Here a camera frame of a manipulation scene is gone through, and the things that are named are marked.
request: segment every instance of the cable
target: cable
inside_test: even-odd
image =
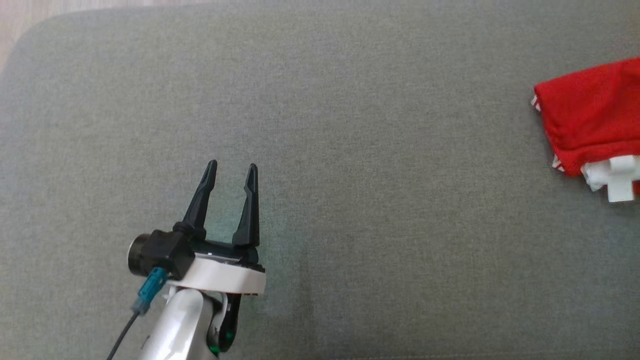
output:
[[[124,329],[122,329],[122,332],[120,333],[120,336],[116,340],[116,343],[113,345],[113,348],[109,353],[109,356],[107,356],[107,360],[113,360],[113,356],[116,354],[116,351],[118,350],[118,347],[122,342],[122,339],[124,339],[124,336],[127,334],[127,331],[129,331],[129,328],[131,327],[131,325],[133,325],[133,322],[136,321],[136,319],[138,318],[138,315],[140,315],[139,311],[133,312],[133,316],[131,316],[131,319],[129,319],[129,322],[127,323],[127,325],[124,327]]]
[[[131,319],[129,319],[129,322],[120,333],[120,337],[118,337],[115,345],[113,345],[113,348],[111,349],[111,353],[107,357],[107,360],[113,359],[113,356],[116,354],[116,351],[118,350],[122,339],[124,339],[127,331],[129,331],[129,328],[131,327],[131,325],[133,325],[133,322],[136,321],[138,316],[145,316],[145,314],[149,310],[149,307],[151,306],[151,302],[153,301],[154,297],[156,297],[156,295],[160,292],[160,289],[162,289],[168,278],[169,275],[163,268],[155,267],[153,268],[153,270],[151,270],[151,273],[147,277],[147,280],[144,284],[142,284],[140,290],[138,290],[138,299],[131,306],[131,309],[133,310],[133,316],[131,316]]]

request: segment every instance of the wooden floor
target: wooden floor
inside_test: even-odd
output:
[[[63,13],[130,6],[212,3],[215,0],[0,0],[0,70],[31,26]]]

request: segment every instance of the gray fabric surface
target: gray fabric surface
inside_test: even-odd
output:
[[[66,15],[0,80],[0,356],[100,359],[207,160],[260,168],[267,295],[227,359],[640,356],[640,207],[549,166],[537,82],[640,51],[640,2],[212,4]],[[162,309],[134,324],[134,359]]]

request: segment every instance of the red cloth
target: red cloth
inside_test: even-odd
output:
[[[640,155],[640,58],[574,72],[534,91],[567,175],[581,175],[585,163]]]

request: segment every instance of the red and white striped fabric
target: red and white striped fabric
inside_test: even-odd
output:
[[[534,87],[554,150],[552,166],[585,175],[592,190],[609,188],[610,201],[640,193],[640,58],[574,72]]]

